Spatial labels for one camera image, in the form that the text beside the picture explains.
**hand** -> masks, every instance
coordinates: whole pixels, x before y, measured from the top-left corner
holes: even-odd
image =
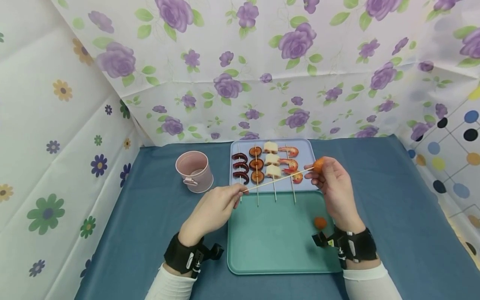
[[[236,183],[208,191],[183,223],[179,233],[180,243],[191,247],[205,234],[225,225],[233,209],[237,208],[240,197],[248,193],[246,190],[246,186]]]
[[[323,193],[327,212],[332,216],[336,226],[343,231],[360,233],[365,230],[355,206],[350,176],[343,166],[334,158],[325,156],[322,173],[309,172],[306,179],[311,179]]]

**white tofu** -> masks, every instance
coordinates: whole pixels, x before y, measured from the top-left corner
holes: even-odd
[[[268,141],[264,144],[264,152],[276,154],[278,152],[278,145],[274,142]]]
[[[270,178],[280,178],[282,177],[282,171],[280,170],[280,167],[269,165],[267,166],[267,172],[265,173],[265,176]]]
[[[280,166],[280,163],[278,162],[279,159],[280,159],[280,156],[278,156],[276,154],[269,153],[265,157],[265,165],[266,166],[268,166],[268,165]]]

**teal tray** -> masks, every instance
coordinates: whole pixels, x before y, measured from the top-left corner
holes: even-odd
[[[242,197],[228,221],[227,262],[237,275],[341,272],[335,248],[315,245],[316,216],[327,220],[325,234],[333,233],[320,191],[257,193]]]

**left hand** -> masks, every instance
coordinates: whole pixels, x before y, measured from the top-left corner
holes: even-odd
[[[183,223],[179,233],[180,243],[191,247],[196,245],[205,234],[225,225],[233,209],[237,208],[240,197],[244,193],[248,194],[246,190],[246,186],[235,183],[208,191]]]

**green flower print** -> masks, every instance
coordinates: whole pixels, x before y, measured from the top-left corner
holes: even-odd
[[[32,209],[28,212],[27,218],[34,220],[28,227],[29,231],[36,231],[38,228],[39,235],[44,235],[48,227],[54,229],[59,224],[58,218],[63,217],[65,210],[62,209],[63,199],[57,200],[57,195],[50,194],[48,199],[39,198],[36,201],[38,209]]]
[[[80,236],[82,238],[88,238],[89,235],[93,233],[95,228],[95,218],[89,216],[88,219],[84,220],[84,224],[80,227]]]
[[[100,135],[96,135],[94,141],[95,145],[100,146],[102,144],[102,137]]]

